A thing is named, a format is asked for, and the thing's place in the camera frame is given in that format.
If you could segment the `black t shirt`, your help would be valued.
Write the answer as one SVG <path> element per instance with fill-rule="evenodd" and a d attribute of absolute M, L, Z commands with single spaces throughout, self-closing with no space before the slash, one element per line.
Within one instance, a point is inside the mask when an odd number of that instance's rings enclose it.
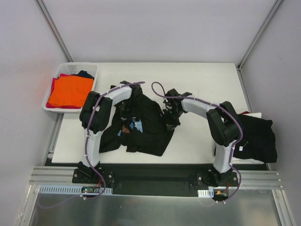
<path fill-rule="evenodd" d="M 233 156 L 238 159 L 254 159 L 264 163 L 277 162 L 276 137 L 273 121 L 239 114 L 243 138 L 235 146 Z"/>
<path fill-rule="evenodd" d="M 111 126 L 102 134 L 99 152 L 117 150 L 123 145 L 127 147 L 127 152 L 162 156 L 174 132 L 167 130 L 159 104 L 142 94 L 133 101 L 133 105 L 138 113 L 135 122 L 123 121 L 120 116 L 121 103 L 115 105 Z"/>

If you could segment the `white plastic laundry basket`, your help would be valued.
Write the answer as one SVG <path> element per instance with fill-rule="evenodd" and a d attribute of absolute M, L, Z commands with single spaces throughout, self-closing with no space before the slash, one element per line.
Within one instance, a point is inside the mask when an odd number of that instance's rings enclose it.
<path fill-rule="evenodd" d="M 58 66 L 43 100 L 43 109 L 58 113 L 80 112 L 96 86 L 99 68 L 94 63 L 63 63 Z"/>

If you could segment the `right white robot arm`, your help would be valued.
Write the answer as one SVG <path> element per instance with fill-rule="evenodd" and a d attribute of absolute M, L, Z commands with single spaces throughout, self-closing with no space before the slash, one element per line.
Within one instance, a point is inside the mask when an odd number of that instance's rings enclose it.
<path fill-rule="evenodd" d="M 163 112 L 169 131 L 181 124 L 179 118 L 183 113 L 194 113 L 207 120 L 215 142 L 215 159 L 212 170 L 202 175 L 201 179 L 208 186 L 224 185 L 233 171 L 235 146 L 243 137 L 243 129 L 232 104 L 228 101 L 219 105 L 209 103 L 193 97 L 189 92 L 179 94 L 175 89 L 169 90 L 164 98 L 166 108 Z"/>

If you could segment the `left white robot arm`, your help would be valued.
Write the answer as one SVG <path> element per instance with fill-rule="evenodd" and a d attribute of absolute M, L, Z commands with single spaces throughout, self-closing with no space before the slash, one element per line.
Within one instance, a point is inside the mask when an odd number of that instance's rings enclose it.
<path fill-rule="evenodd" d="M 85 132 L 85 143 L 83 157 L 78 163 L 78 172 L 73 176 L 74 180 L 83 179 L 88 183 L 99 182 L 105 185 L 106 181 L 99 172 L 99 149 L 103 132 L 110 121 L 111 109 L 115 105 L 120 107 L 122 121 L 137 120 L 134 99 L 142 94 L 141 85 L 144 83 L 144 81 L 134 83 L 122 81 L 103 94 L 89 92 L 79 115 Z"/>

